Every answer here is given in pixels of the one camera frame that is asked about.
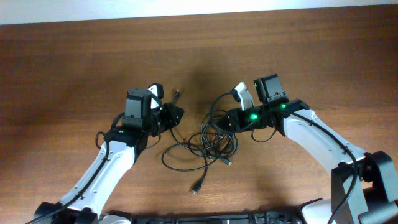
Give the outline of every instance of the brown surface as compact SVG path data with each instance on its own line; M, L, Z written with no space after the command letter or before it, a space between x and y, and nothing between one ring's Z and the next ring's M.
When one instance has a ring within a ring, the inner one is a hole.
M291 99L398 162L397 17L397 6L372 6L0 26L0 222L26 222L68 192L98 153L95 133L124 110L126 91L153 82L164 85L165 101L183 90L178 130L187 137L218 95L244 81L255 96L252 81L278 73ZM280 134L267 144L238 138L233 165L217 162L191 195L201 172L166 169L160 155L173 141L163 135L104 212L238 212L330 196L330 178L298 144Z

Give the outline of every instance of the wood grain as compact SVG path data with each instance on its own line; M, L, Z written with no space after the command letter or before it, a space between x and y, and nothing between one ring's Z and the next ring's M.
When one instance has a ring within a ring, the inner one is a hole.
M218 95L241 81L255 94L254 79L278 73L290 99L303 99L350 142L398 161L397 16L397 6L370 6L0 26L0 223L26 222L41 202L68 192L98 153L96 132L124 110L126 91L154 82L164 85L164 101L182 90L178 131L186 138ZM164 134L104 212L241 212L330 196L330 178L298 144L238 138L233 165L217 162L191 195L201 172L161 164L174 143ZM171 154L175 166L202 164L183 149Z

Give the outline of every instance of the white wall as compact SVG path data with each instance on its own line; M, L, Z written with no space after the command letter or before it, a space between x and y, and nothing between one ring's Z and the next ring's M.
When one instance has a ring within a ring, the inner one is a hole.
M398 0L0 0L0 24L397 3Z

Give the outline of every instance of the cable connector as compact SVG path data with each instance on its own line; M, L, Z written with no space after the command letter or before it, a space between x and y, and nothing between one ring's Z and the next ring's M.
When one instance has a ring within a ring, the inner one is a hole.
M227 165L232 165L232 162L229 160L229 159L226 159L226 158L224 158L224 157L221 157L220 158L221 159L221 161L223 161L225 164L227 164Z
M177 90L174 94L174 102L173 104L175 104L177 102L177 100L180 98L181 92L180 90Z
M195 185L192 187L191 193L196 194L199 192L201 185L203 184L203 179L198 180Z

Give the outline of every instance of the robotic arm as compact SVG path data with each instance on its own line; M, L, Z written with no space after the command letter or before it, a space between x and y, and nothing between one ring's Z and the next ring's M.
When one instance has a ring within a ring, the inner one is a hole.
M129 90L126 110L104 134L105 142L90 168L59 203L43 202L35 212L36 221L51 224L131 223L126 217L118 215L107 215L101 221L99 219L116 184L146 148L149 135L160 136L180 123L184 110L172 103L162 105L160 99L163 95L162 85L158 83L148 90ZM52 213L55 214L40 220L40 217Z
M384 223L398 215L398 178L387 154L382 151L370 154L351 144L323 123L303 101L289 101L276 74L255 80L254 86L263 105L231 109L215 128L239 133L275 127L283 136L299 143L325 168L331 176L331 200L304 206L301 212L306 223L333 220ZM252 100L244 93L231 91L240 102L245 101L245 96L246 101ZM363 190L361 180L373 182L373 186Z

